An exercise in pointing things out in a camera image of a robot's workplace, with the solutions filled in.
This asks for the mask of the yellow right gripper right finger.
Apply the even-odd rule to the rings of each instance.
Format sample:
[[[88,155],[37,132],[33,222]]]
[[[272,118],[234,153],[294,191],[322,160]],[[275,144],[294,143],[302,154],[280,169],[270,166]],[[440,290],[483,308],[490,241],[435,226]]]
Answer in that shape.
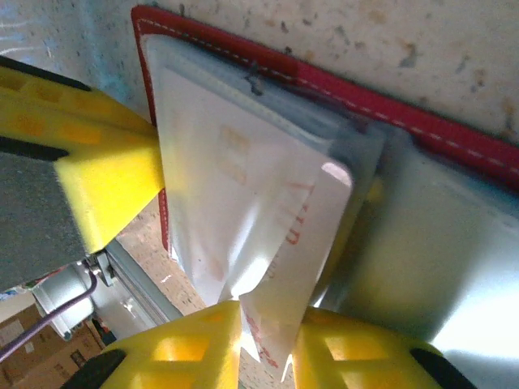
[[[309,308],[293,351],[296,388],[474,388],[421,340]]]

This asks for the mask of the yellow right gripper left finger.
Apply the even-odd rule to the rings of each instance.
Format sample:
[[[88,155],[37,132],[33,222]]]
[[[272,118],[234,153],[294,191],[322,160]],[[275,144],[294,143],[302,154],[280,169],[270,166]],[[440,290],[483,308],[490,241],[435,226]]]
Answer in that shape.
[[[72,388],[237,388],[240,306],[226,301],[118,340],[71,377]]]

